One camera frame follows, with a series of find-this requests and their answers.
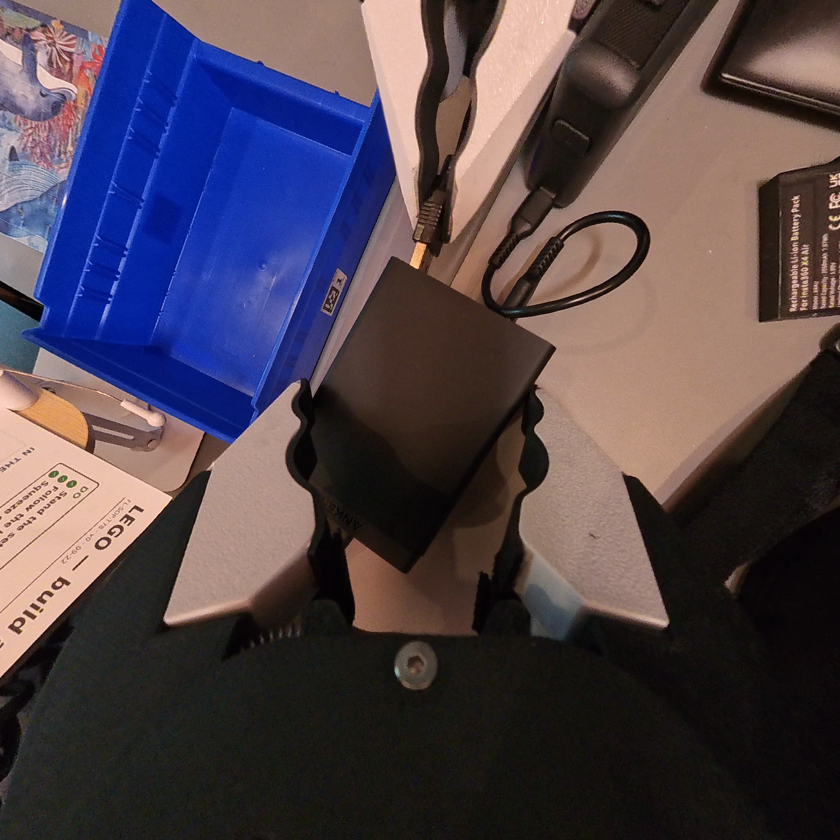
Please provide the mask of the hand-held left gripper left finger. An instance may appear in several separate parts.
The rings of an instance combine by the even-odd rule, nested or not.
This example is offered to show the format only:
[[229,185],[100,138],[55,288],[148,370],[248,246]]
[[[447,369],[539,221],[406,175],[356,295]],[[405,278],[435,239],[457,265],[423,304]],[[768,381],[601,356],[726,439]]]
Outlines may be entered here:
[[312,393],[291,383],[210,469],[201,506],[164,612],[169,627],[246,614],[290,623],[311,599],[355,613],[340,535],[310,478]]

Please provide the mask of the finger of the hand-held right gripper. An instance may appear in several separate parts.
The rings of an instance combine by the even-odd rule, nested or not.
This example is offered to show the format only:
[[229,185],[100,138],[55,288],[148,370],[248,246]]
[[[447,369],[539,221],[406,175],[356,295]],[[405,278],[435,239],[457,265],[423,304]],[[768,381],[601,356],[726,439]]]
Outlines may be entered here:
[[364,28],[408,216],[416,223],[440,170],[437,118],[450,68],[455,2],[366,1]]
[[446,93],[457,101],[445,242],[457,238],[518,152],[574,41],[573,1],[447,2]]

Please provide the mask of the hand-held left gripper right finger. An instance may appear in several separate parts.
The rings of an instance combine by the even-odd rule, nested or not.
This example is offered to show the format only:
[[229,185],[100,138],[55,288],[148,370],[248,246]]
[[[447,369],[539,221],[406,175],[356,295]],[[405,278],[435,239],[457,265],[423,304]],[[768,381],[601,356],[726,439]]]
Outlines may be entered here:
[[498,604],[518,598],[542,633],[565,639],[589,616],[663,631],[669,617],[625,476],[548,391],[524,403],[518,470],[492,575],[482,574],[477,632]]

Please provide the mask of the black charger block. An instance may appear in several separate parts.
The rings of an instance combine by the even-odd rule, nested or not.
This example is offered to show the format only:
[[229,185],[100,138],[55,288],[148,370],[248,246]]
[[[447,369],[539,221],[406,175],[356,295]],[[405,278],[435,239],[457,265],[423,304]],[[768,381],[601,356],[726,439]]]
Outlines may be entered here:
[[331,520],[410,571],[553,353],[391,257],[313,397]]

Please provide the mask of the printed instruction sheet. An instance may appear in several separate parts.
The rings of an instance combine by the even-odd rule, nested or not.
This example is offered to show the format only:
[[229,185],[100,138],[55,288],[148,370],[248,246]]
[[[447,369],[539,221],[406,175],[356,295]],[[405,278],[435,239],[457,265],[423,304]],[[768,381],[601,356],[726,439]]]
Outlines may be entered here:
[[3,409],[1,677],[172,500]]

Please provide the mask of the blue plastic bin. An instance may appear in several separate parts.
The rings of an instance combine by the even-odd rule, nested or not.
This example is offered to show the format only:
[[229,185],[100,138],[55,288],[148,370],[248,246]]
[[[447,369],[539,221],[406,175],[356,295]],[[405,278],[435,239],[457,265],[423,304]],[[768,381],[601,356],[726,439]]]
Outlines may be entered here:
[[24,336],[231,443],[311,378],[394,178],[378,93],[122,2]]

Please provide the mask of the colourful whale picture box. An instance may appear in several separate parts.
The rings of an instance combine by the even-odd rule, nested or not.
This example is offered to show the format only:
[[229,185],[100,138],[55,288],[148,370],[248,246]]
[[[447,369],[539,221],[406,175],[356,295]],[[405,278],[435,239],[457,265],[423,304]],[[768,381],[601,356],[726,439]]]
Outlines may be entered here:
[[41,254],[108,40],[17,2],[1,2],[1,232]]

